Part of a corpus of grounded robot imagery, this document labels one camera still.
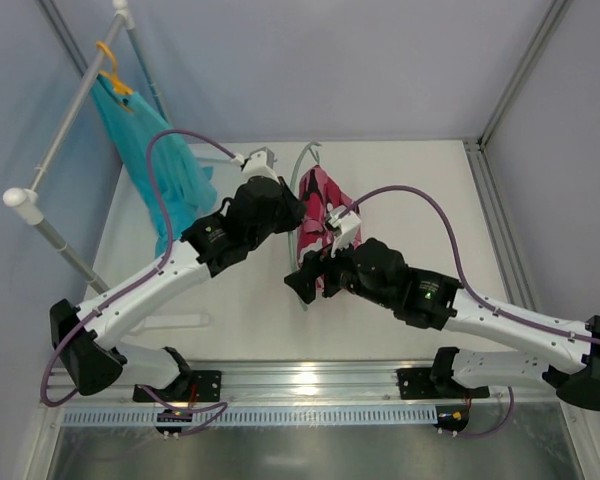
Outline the pink camouflage trousers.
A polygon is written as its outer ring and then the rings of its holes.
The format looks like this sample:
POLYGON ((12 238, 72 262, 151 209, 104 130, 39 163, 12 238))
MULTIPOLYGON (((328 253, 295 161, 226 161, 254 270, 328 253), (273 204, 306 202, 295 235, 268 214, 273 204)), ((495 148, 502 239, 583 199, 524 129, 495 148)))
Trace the pink camouflage trousers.
POLYGON ((326 227, 330 212, 345 209, 353 200, 320 166, 312 167, 301 178, 299 194, 306 207, 296 245, 296 259, 302 265, 307 253, 332 243, 333 233, 326 227))

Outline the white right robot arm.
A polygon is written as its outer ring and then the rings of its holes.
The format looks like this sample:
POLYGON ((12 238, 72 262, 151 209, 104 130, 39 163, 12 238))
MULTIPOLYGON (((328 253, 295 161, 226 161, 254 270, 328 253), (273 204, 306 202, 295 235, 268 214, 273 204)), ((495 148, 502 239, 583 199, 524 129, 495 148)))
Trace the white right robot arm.
POLYGON ((376 239, 310 252, 284 282, 306 304, 346 291, 410 327, 505 346, 503 352, 440 348, 427 383, 442 398, 482 398, 492 386, 552 389, 567 404, 600 411, 600 316, 567 321, 474 295, 453 277, 409 266, 376 239))

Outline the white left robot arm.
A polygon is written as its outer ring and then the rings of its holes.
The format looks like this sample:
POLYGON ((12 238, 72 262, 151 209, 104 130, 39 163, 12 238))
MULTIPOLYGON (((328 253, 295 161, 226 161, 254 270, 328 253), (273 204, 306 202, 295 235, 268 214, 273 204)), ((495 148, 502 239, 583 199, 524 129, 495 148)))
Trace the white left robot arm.
POLYGON ((80 305, 54 304, 51 343, 76 392, 100 393, 126 374, 157 390, 183 381, 188 369, 175 349, 122 346, 122 338, 177 295, 244 261, 270 235, 295 230, 305 212, 282 178, 252 177, 117 287, 80 305))

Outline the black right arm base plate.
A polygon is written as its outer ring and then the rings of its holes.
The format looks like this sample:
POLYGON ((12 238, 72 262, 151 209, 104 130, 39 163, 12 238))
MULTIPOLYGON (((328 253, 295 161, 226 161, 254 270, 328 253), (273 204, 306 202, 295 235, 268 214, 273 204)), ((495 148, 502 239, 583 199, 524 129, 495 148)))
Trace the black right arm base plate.
POLYGON ((486 386, 468 388, 453 380, 447 373, 437 373, 433 367, 409 367, 396 370, 402 400, 486 399, 486 386))

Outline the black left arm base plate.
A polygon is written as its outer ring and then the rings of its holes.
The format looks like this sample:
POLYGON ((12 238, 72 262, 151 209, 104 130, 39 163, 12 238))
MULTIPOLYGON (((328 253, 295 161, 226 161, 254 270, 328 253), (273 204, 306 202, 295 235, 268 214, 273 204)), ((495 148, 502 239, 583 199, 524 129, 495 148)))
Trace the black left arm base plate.
POLYGON ((218 402, 222 386, 220 370, 192 370, 180 373, 173 382, 162 389, 152 386, 136 385, 133 401, 136 403, 152 402, 153 393, 167 403, 218 402))

